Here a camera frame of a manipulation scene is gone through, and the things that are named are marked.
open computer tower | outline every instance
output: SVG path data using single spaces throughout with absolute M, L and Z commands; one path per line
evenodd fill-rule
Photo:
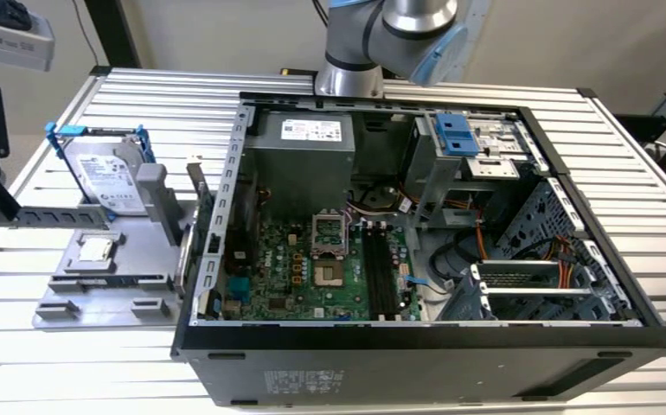
M 527 108 L 244 93 L 193 226 L 218 405 L 566 400 L 666 354 Z

white wall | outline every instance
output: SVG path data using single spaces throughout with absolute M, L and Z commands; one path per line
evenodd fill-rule
M 324 30 L 310 0 L 124 1 L 155 67 L 320 67 Z M 589 86 L 613 110 L 650 110 L 666 92 L 666 0 L 491 2 L 464 82 Z
M 327 32 L 311 0 L 123 3 L 141 59 L 156 68 L 238 73 L 320 69 Z
M 464 81 L 589 86 L 613 111 L 649 112 L 666 92 L 666 0 L 495 0 Z
M 24 4 L 51 23 L 56 35 L 56 57 L 51 72 L 36 72 L 0 64 L 0 87 L 15 151 L 19 141 L 39 140 L 43 137 L 45 123 L 59 118 L 95 65 L 71 0 L 24 0 Z M 81 6 L 81 18 L 91 43 L 101 64 L 105 64 L 107 57 L 89 12 L 81 0 L 77 4 Z

black frame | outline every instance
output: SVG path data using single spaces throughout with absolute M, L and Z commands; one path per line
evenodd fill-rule
M 84 0 L 112 67 L 143 67 L 120 0 Z
M 634 304 L 643 327 L 622 327 L 598 325 L 594 327 L 460 327 L 440 325 L 438 327 L 372 327 L 366 324 L 347 324 L 335 327 L 282 327 L 278 324 L 262 324 L 232 327 L 189 326 L 195 282 L 189 282 L 187 301 L 181 310 L 172 347 L 172 356 L 180 359 L 184 350 L 243 351 L 243 350 L 372 350 L 372 349 L 504 349 L 504 348 L 587 348 L 594 350 L 598 359 L 633 360 L 633 349 L 653 349 L 658 357 L 666 354 L 666 326 L 653 307 L 637 279 L 629 270 L 617 247 L 602 229 L 599 221 L 589 207 L 578 187 L 571 180 L 570 170 L 552 146 L 550 139 L 527 107 L 498 105 L 448 105 L 422 101 L 387 99 L 347 99 L 334 97 L 310 97 L 276 95 L 266 93 L 242 93 L 242 105 L 256 109 L 278 111 L 304 111 L 298 108 L 299 102 L 314 99 L 316 107 L 332 101 L 344 111 L 354 103 L 374 103 L 378 108 L 400 109 L 403 111 L 431 112 L 432 108 L 459 111 L 472 109 L 480 111 L 516 112 L 534 135 L 535 142 L 551 165 L 551 173 L 558 178 L 567 196 L 575 204 L 582 221 L 586 224 L 587 236 L 595 241 L 607 262 L 615 271 L 627 296 Z M 635 367 L 646 363 L 638 358 Z M 518 395 L 523 400 L 542 400 L 555 397 L 567 390 L 581 389 L 591 378 L 610 370 L 615 364 L 593 363 L 591 367 L 579 367 L 576 373 L 567 373 L 564 378 L 552 382 L 551 387 L 538 387 Z

blue tab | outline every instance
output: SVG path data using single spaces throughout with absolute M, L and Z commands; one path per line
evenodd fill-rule
M 435 130 L 447 156 L 476 156 L 480 148 L 462 114 L 436 114 Z
M 60 146 L 60 143 L 57 142 L 57 134 L 56 134 L 56 129 L 57 129 L 57 124 L 53 122 L 49 122 L 45 124 L 45 140 L 49 142 L 51 147 L 53 147 L 53 150 L 56 151 L 56 156 L 61 160 L 64 160 L 64 149 Z
M 83 125 L 64 125 L 57 134 L 67 137 L 79 137 L 83 136 L 84 132 L 87 132 L 87 127 Z
M 427 285 L 428 282 L 424 278 L 415 278 L 411 275 L 404 276 L 404 280 L 407 280 L 412 284 Z
M 152 144 L 149 143 L 148 130 L 144 129 L 143 124 L 137 125 L 137 130 L 135 134 L 140 138 L 140 145 L 143 148 L 143 158 L 148 163 L 156 162 L 156 155 L 152 152 Z

ram slot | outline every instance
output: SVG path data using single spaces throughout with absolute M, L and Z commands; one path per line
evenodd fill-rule
M 387 230 L 363 230 L 363 266 L 368 285 L 368 304 L 372 320 L 394 320 L 396 315 L 396 287 L 391 274 Z

